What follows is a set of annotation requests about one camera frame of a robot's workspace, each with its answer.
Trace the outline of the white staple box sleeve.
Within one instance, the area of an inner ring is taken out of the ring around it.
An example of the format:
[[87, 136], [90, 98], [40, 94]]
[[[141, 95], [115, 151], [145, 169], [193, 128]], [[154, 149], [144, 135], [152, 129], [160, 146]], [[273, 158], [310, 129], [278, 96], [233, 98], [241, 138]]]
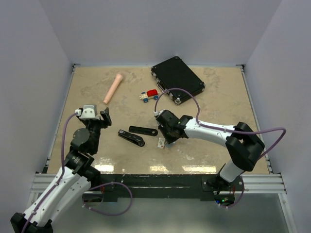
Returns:
[[164, 146], [165, 146], [165, 139], [162, 138], [162, 137], [160, 137], [160, 138], [158, 139], [157, 147], [163, 149]]

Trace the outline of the black stapler base plate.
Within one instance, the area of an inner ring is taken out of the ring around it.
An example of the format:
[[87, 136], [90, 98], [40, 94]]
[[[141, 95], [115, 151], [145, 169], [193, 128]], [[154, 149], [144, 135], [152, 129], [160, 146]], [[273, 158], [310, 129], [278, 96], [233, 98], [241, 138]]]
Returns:
[[142, 135], [149, 135], [149, 136], [157, 136], [158, 135], [157, 129], [138, 127], [138, 126], [130, 126], [129, 132], [130, 133], [142, 134]]

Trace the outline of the black stapler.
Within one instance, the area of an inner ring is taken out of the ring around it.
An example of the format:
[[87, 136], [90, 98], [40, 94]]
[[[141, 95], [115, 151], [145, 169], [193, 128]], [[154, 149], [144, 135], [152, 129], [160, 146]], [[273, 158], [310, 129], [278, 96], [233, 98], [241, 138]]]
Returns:
[[129, 133], [127, 131], [124, 131], [124, 130], [119, 130], [118, 131], [118, 136], [139, 146], [139, 147], [143, 147], [145, 146], [145, 141], [143, 140], [142, 137], [136, 135], [136, 134], [133, 134], [133, 133]]

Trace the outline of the staple tray with staples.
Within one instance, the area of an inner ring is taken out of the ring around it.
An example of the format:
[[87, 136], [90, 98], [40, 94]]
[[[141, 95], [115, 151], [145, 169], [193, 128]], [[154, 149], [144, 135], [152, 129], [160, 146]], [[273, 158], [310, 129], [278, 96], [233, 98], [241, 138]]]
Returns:
[[172, 143], [165, 143], [164, 144], [164, 146], [165, 146], [165, 148], [168, 148], [168, 149], [170, 149], [172, 146], [174, 146], [175, 145], [175, 142], [172, 142]]

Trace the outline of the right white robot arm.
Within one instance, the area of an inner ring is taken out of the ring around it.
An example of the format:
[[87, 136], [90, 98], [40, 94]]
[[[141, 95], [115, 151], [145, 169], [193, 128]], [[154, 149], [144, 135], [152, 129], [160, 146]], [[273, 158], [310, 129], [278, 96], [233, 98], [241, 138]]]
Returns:
[[243, 122], [233, 125], [217, 125], [200, 122], [195, 118], [183, 115], [175, 116], [169, 110], [154, 112], [158, 129], [168, 144], [179, 138], [202, 139], [227, 148], [230, 160], [217, 174], [216, 184], [219, 189], [227, 191], [234, 180], [246, 171], [252, 171], [260, 158], [264, 143]]

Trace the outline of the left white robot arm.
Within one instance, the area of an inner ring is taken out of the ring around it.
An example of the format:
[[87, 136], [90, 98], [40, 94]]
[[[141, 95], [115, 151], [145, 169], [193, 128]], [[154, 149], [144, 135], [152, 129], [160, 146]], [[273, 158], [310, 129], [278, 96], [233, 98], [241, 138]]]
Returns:
[[10, 222], [16, 233], [51, 233], [62, 211], [85, 191], [100, 187], [100, 171], [92, 167], [98, 152], [102, 129], [111, 126], [109, 109], [98, 112], [96, 105], [85, 105], [70, 117], [77, 117], [84, 128], [77, 129], [68, 154], [61, 154], [61, 167], [41, 196], [23, 213], [15, 213]]

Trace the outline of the red white toy car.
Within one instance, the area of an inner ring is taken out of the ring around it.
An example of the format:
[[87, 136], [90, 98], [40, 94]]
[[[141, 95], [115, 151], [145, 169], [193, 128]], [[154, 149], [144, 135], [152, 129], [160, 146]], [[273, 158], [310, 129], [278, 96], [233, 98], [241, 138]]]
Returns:
[[139, 96], [140, 100], [143, 100], [144, 103], [147, 103], [149, 99], [157, 100], [159, 93], [156, 89], [149, 90], [147, 92], [142, 92]]

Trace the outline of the pink plastic flashlight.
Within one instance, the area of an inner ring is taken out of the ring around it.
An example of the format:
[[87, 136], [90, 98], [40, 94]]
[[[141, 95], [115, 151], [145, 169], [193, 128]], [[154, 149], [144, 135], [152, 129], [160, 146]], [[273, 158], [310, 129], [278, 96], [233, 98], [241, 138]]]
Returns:
[[121, 81], [124, 79], [124, 76], [120, 73], [118, 73], [108, 91], [108, 93], [106, 94], [103, 103], [104, 104], [108, 104], [109, 101], [111, 100], [113, 94], [115, 93], [116, 89], [118, 88], [119, 84], [121, 83]]

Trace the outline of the black metal-edged briefcase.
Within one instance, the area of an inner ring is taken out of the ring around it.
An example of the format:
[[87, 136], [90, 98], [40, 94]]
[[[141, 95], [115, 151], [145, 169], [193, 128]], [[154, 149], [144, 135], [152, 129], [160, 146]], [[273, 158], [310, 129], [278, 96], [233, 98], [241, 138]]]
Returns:
[[177, 105], [189, 100], [191, 96], [181, 91], [188, 91], [192, 96], [202, 93], [205, 83], [178, 57], [172, 57], [151, 67], [151, 74], [162, 91]]

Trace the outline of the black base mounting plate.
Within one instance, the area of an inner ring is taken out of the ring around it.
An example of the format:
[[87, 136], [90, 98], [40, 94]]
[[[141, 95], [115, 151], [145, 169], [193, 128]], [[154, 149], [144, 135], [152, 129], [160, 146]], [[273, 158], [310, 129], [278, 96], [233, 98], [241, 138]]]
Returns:
[[101, 174], [92, 183], [91, 189], [83, 195], [87, 200], [104, 196], [104, 202], [117, 202], [120, 198], [130, 197], [124, 184], [135, 199], [199, 199], [214, 201], [215, 198], [225, 198], [240, 193], [243, 181], [235, 181], [222, 188], [211, 186], [215, 174]]

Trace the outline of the aluminium frame rail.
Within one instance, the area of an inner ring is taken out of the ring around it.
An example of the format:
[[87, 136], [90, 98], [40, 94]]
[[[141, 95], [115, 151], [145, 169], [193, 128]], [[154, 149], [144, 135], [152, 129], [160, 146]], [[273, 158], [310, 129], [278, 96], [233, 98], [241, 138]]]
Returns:
[[245, 193], [249, 194], [286, 194], [281, 174], [242, 175]]

